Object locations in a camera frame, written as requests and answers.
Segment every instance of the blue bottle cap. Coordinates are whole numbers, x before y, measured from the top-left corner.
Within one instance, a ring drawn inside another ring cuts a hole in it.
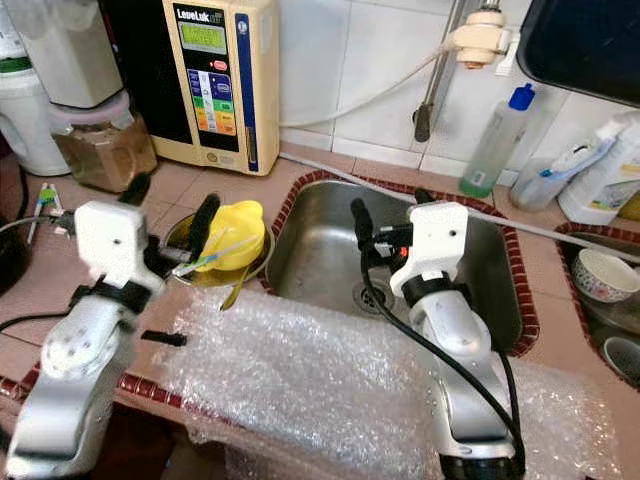
[[[509,106],[521,112],[529,108],[529,105],[533,102],[533,97],[536,96],[536,92],[531,87],[532,85],[527,83],[524,87],[516,88],[511,96],[511,100],[509,100]]]

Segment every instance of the countertop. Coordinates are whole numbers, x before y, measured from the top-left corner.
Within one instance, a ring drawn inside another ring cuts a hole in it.
[[[457,179],[378,162],[283,144],[283,151],[304,155],[343,171],[448,193],[457,193]],[[153,176],[152,187],[142,208],[147,214],[151,233],[163,236],[169,228],[193,213],[211,192],[223,203],[245,199],[261,202],[265,221],[271,224],[280,210],[293,182],[310,168],[280,159],[267,177],[247,177],[232,172],[202,169],[170,161],[162,161]],[[20,203],[17,167],[10,157],[0,159],[0,212],[15,216]],[[42,178],[30,177],[32,197]],[[76,208],[90,199],[113,199],[114,195],[78,185],[73,178],[47,179],[55,183],[65,208]],[[497,187],[485,202],[495,206],[506,217],[553,229],[567,222],[557,204],[546,211],[531,214],[517,210],[508,198],[508,189]],[[640,223],[616,220],[613,226],[640,232]],[[624,478],[640,478],[640,395],[622,382],[591,349],[584,338],[580,320],[572,302],[556,244],[549,239],[518,232],[525,270],[532,291],[533,304],[540,323],[540,335],[523,359],[584,375],[601,390],[611,409]],[[31,266],[23,278],[0,297],[0,322],[36,312],[55,312],[66,308],[79,284],[91,284],[87,269],[77,257],[72,241],[40,227],[35,239]],[[252,281],[249,288],[261,288]],[[167,292],[151,304],[141,316],[141,329],[170,329],[175,314],[186,305],[189,287],[172,281]],[[42,342],[55,324],[46,320],[15,326],[0,334],[0,377],[21,380],[38,361]],[[154,365],[157,346],[139,342],[137,359],[130,373],[152,381],[161,378]],[[118,392],[118,401],[130,406],[181,421],[180,411],[167,404],[152,402],[139,396]],[[11,427],[19,407],[0,400],[0,422]]]

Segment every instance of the sink drain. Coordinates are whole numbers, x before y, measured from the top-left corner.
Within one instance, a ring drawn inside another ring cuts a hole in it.
[[[387,307],[389,310],[393,308],[395,303],[395,297],[393,296],[393,292],[389,288],[387,284],[380,280],[371,279],[371,283],[373,284],[373,289],[375,291],[378,299]],[[367,287],[364,286],[364,283],[358,282],[353,287],[353,301],[355,304],[362,310],[363,312],[369,315],[380,315],[378,309],[376,308],[376,304],[373,302],[373,298],[367,291]]]

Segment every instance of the dish soap bottle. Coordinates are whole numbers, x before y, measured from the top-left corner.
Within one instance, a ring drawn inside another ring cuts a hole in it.
[[[536,92],[527,83],[509,102],[500,102],[489,121],[471,163],[460,179],[460,190],[472,197],[488,196],[524,136],[529,106]]]

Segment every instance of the white hose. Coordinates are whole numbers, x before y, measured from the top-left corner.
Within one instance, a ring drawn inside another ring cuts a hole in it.
[[[372,93],[371,95],[365,97],[364,99],[358,101],[357,103],[354,103],[353,105],[349,105],[348,107],[338,109],[332,114],[327,115],[325,117],[321,117],[321,118],[307,118],[302,120],[282,121],[280,122],[280,126],[281,127],[307,127],[309,125],[315,125],[316,123],[328,122],[329,120],[335,120],[336,118],[343,117],[348,113],[351,113],[355,110],[358,110],[364,107],[365,105],[368,105],[369,103],[374,101],[376,98],[389,93],[398,85],[409,80],[416,73],[418,73],[420,70],[425,68],[431,62],[436,60],[440,55],[442,55],[445,51],[447,51],[450,48],[451,48],[451,45],[448,42],[443,43],[434,52],[432,52],[424,60],[422,60],[422,62],[416,65],[416,67],[413,68],[413,70],[411,70],[409,73],[404,75],[402,78],[396,80],[391,85],[384,87],[382,90],[378,90],[377,92]]]
[[[415,204],[416,199],[412,195],[407,195],[405,193],[394,192],[392,190],[388,190],[384,187],[380,187],[378,185],[374,185],[373,183],[367,182],[355,175],[351,175],[343,172],[337,168],[330,167],[323,163],[314,162],[313,160],[308,160],[304,157],[300,157],[298,155],[291,155],[289,153],[281,153],[280,157],[286,158],[287,160],[291,160],[296,163],[300,163],[302,165],[306,165],[311,168],[316,168],[318,170],[325,170],[329,173],[332,173],[336,177],[343,178],[348,180],[356,185],[360,185],[362,187],[368,188],[375,192],[382,193],[392,198],[396,198],[398,200],[402,200],[403,202],[408,202]],[[485,222],[494,223],[496,225],[501,225],[504,227],[512,227],[516,230],[521,230],[523,232],[533,233],[534,235],[539,235],[541,237],[551,238],[553,240],[557,240],[560,242],[571,243],[573,245],[578,245],[579,247],[591,248],[593,250],[597,250],[599,252],[612,255],[614,257],[618,257],[627,262],[635,263],[640,265],[640,257],[636,255],[631,255],[629,253],[620,252],[618,250],[614,250],[609,247],[605,247],[603,245],[598,245],[597,243],[589,242],[587,240],[582,240],[581,238],[572,237],[569,235],[564,235],[562,233],[554,232],[552,230],[547,230],[544,228],[534,227],[532,225],[527,225],[526,223],[514,222],[512,220],[508,220],[502,217],[494,217],[493,215],[487,215],[486,213],[481,213],[473,208],[469,208],[469,216],[473,218],[477,218],[478,220],[483,220]]]

